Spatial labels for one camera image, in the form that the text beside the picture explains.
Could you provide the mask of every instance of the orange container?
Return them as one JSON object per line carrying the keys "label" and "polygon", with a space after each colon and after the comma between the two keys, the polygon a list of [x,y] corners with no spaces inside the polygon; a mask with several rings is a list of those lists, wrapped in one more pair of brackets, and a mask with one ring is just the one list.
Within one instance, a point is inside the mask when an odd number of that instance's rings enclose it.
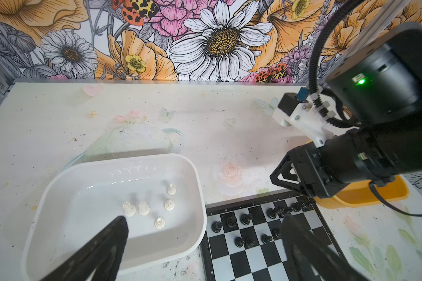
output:
{"label": "orange container", "polygon": [[[327,209],[345,207],[363,207],[380,204],[380,201],[369,189],[370,181],[351,183],[332,198],[320,199],[315,197],[317,204]],[[396,176],[396,180],[383,188],[377,188],[378,193],[388,202],[399,201],[408,198],[410,190],[402,176]]]}

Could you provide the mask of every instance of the white table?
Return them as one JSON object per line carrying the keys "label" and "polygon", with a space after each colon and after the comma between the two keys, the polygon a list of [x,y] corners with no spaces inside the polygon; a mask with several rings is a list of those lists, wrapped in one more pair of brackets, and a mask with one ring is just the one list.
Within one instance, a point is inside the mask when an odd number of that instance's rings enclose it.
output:
{"label": "white table", "polygon": [[[86,160],[115,157],[119,154],[110,155],[111,151],[125,149],[130,151],[125,156],[185,155],[197,166],[205,203],[210,204],[280,189],[268,176],[289,149],[307,140],[295,128],[280,127],[254,101],[281,98],[284,92],[297,91],[298,86],[101,84],[103,92],[91,98],[82,90],[85,85],[98,84],[17,83],[0,106],[0,280],[21,279],[23,246],[42,192],[84,152]],[[173,117],[163,115],[163,107],[176,110]],[[131,110],[139,118],[133,118]],[[131,138],[124,144],[103,144],[101,136],[123,126],[117,115],[136,121],[138,142]],[[229,185],[219,176],[226,163],[241,169],[239,184]],[[422,213],[422,197],[413,188],[401,205]],[[400,270],[390,269],[393,280],[422,280],[422,261],[415,249],[422,248],[422,218],[413,219],[417,237],[414,244],[407,244],[398,229],[413,235],[410,227],[384,206],[321,208],[321,212],[349,263],[360,272],[387,280],[388,262],[383,260],[381,267],[381,261],[375,263],[375,255],[370,253],[377,246],[385,258],[391,244],[400,258]],[[367,237],[357,240],[370,241],[364,242],[370,251],[355,242],[349,229]],[[370,260],[372,274],[355,261],[352,246]],[[199,255],[196,249],[184,258],[118,280],[204,280]]]}

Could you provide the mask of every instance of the white plastic tray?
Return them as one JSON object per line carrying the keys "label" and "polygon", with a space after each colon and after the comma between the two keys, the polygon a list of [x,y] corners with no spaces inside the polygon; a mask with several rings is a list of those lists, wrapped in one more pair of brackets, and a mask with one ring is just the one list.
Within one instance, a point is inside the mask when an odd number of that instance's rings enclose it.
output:
{"label": "white plastic tray", "polygon": [[[169,183],[177,193],[167,194]],[[164,202],[175,202],[172,211]],[[180,258],[203,238],[206,213],[197,169],[179,154],[79,164],[55,177],[42,195],[22,258],[22,274],[37,281],[66,261],[116,216],[122,204],[147,201],[150,213],[126,218],[129,228],[119,274]],[[166,225],[155,228],[155,219]]]}

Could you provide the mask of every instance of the white daisy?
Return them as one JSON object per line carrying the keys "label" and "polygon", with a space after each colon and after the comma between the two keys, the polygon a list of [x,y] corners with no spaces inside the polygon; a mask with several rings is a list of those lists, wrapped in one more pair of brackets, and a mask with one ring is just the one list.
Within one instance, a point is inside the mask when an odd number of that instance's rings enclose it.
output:
{"label": "white daisy", "polygon": [[97,53],[89,42],[77,34],[61,30],[51,31],[41,39],[41,49],[52,64],[76,75],[90,73],[97,68]]}
{"label": "white daisy", "polygon": [[230,18],[228,6],[217,2],[214,14],[200,11],[200,19],[187,19],[185,26],[194,34],[188,34],[174,41],[169,59],[180,63],[175,71],[190,74],[192,81],[234,80],[239,70],[249,71],[255,64],[255,57],[261,51],[251,51],[241,46],[261,46],[269,42],[265,33],[272,30],[271,23],[246,26],[258,9],[258,1],[253,1],[236,16]]}

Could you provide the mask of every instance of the chessboard border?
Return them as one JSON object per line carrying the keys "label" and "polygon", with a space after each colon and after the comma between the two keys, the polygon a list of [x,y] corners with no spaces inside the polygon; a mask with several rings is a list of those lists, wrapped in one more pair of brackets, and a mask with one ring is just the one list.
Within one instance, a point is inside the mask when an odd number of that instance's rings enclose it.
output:
{"label": "chessboard border", "polygon": [[[260,195],[252,195],[242,198],[237,198],[233,200],[208,204],[205,206],[206,212],[207,212],[207,218],[212,215],[216,214],[222,214],[227,212],[232,212],[239,209],[245,209],[250,208],[255,205],[262,205],[270,202],[276,202],[279,200],[284,200],[291,197],[304,197],[302,194],[299,194],[295,191],[274,191],[274,192],[267,192],[266,195],[260,196]],[[325,221],[324,217],[322,216],[322,213],[320,212],[317,205],[313,205],[313,209],[315,210],[317,216],[319,217],[320,221],[322,222],[322,225],[325,229],[325,232],[327,233],[328,237],[330,238],[332,244],[334,245],[334,248],[338,252],[339,256],[345,261],[348,262],[345,255],[343,254],[341,248],[339,247],[338,242],[336,242],[336,239],[334,238],[333,234],[330,231],[330,228],[327,225],[327,222]],[[209,249],[209,243],[208,243],[208,235],[205,231],[205,234],[203,236],[202,242],[200,243],[200,247],[202,250],[202,256],[203,256],[203,266],[205,268],[205,277],[207,281],[215,281],[214,276],[214,268],[212,265],[212,257],[211,257],[211,251]]]}

